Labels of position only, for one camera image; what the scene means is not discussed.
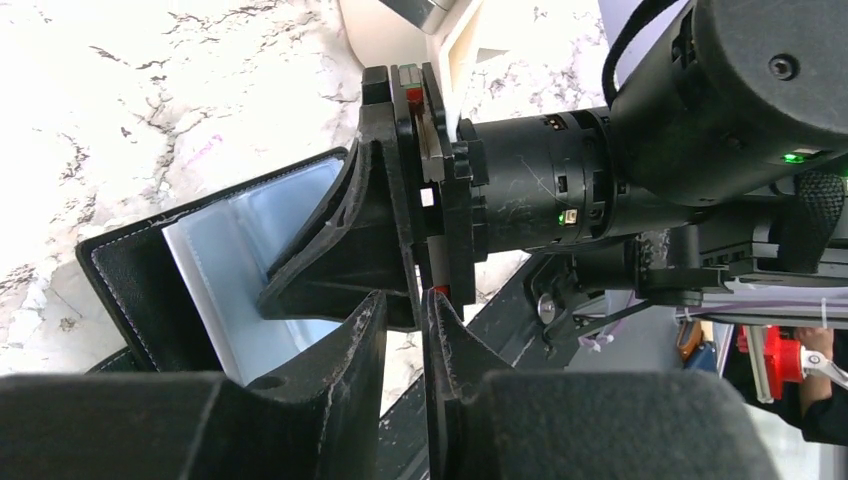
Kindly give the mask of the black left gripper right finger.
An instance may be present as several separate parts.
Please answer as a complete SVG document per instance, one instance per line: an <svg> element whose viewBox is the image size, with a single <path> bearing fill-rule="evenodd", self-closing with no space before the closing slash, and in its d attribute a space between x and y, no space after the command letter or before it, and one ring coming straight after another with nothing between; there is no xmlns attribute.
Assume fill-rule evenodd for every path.
<svg viewBox="0 0 848 480"><path fill-rule="evenodd" d="M441 384L449 300L422 299L424 376ZM775 479L737 392L699 371L490 371L462 401L460 439L428 399L433 479Z"/></svg>

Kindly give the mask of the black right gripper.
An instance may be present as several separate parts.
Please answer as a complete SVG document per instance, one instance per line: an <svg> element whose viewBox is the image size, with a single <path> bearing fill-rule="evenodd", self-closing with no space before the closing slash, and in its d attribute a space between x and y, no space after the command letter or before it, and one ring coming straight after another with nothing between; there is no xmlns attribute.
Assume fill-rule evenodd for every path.
<svg viewBox="0 0 848 480"><path fill-rule="evenodd" d="M449 123L428 62L368 67L361 88L364 106L387 106L389 126L360 129L339 177L273 264L257 300L267 320L342 320L381 291L389 328L415 330L424 289L457 312L475 301L475 264L488 255L481 143Z"/></svg>

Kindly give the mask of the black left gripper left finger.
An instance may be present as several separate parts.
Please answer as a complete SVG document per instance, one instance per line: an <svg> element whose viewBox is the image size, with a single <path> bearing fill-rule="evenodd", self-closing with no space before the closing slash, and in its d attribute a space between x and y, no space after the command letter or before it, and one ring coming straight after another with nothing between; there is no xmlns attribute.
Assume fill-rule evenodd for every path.
<svg viewBox="0 0 848 480"><path fill-rule="evenodd" d="M240 386L220 373L1 382L5 479L372 479L387 300Z"/></svg>

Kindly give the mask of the black leather card holder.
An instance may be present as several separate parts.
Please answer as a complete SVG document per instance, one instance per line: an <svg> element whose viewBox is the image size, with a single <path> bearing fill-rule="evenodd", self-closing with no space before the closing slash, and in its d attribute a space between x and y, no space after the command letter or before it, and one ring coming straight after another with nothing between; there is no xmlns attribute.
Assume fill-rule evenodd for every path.
<svg viewBox="0 0 848 480"><path fill-rule="evenodd" d="M221 371L246 385L342 320L267 320L257 306L280 254L339 177L335 148L84 240L77 259L142 371Z"/></svg>

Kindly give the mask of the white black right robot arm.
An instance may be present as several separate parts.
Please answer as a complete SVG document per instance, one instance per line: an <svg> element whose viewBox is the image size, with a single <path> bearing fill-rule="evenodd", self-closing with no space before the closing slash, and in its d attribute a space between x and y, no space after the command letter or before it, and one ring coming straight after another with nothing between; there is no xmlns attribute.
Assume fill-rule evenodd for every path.
<svg viewBox="0 0 848 480"><path fill-rule="evenodd" d="M696 306L727 281L847 282L843 1L690 1L621 86L614 69L667 8L645 1L605 61L601 108L448 122L430 64L365 69L339 176L268 270L266 319L340 320L370 293L392 329L419 289L456 307L475 266L563 255L569 293Z"/></svg>

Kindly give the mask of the cream oblong plastic tray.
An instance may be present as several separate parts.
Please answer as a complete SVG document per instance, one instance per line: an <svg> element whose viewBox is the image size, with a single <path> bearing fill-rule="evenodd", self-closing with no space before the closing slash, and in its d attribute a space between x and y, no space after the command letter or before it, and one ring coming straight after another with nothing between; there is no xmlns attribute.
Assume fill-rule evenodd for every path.
<svg viewBox="0 0 848 480"><path fill-rule="evenodd" d="M363 66L432 65L453 141L475 66L513 42L510 1L340 0L339 7Z"/></svg>

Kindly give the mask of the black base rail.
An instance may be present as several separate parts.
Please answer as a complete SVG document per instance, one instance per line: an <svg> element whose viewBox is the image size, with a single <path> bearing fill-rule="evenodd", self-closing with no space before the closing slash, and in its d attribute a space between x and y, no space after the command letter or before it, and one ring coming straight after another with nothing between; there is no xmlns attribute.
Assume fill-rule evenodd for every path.
<svg viewBox="0 0 848 480"><path fill-rule="evenodd" d="M439 431L454 442L460 439L462 401L478 391L490 371L516 366L533 370L562 368L577 351L574 329L550 346L543 339L544 325L537 301L544 294L567 300L567 261L563 256L531 257L466 327L444 321L449 343L444 346L441 384L430 385L423 374L381 415L376 479L427 479L429 477L428 399L443 400L447 424Z"/></svg>

